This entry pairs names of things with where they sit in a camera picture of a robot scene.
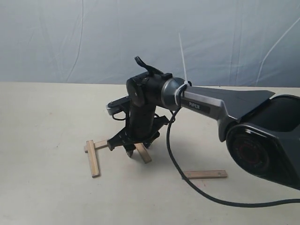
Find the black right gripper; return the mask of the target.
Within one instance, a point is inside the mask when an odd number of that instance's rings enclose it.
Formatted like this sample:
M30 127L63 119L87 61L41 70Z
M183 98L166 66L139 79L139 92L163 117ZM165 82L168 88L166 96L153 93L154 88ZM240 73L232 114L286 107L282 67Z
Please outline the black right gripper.
M126 154L131 158L135 144L143 143L145 148L149 148L159 137L159 130L168 123L166 116L157 117L152 110L130 110L126 113L124 128L107 140L108 148L113 150L123 146Z

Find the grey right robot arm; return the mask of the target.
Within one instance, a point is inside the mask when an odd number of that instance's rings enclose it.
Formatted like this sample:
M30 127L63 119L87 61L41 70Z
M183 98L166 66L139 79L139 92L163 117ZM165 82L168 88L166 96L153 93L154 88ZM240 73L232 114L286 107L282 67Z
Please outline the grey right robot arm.
M184 85L172 74L144 72L127 80L126 97L112 101L110 115L124 112L125 127L108 147L133 150L151 144L168 123L157 107L187 108L216 120L218 137L244 171L290 188L300 187L300 98L268 90L224 90Z

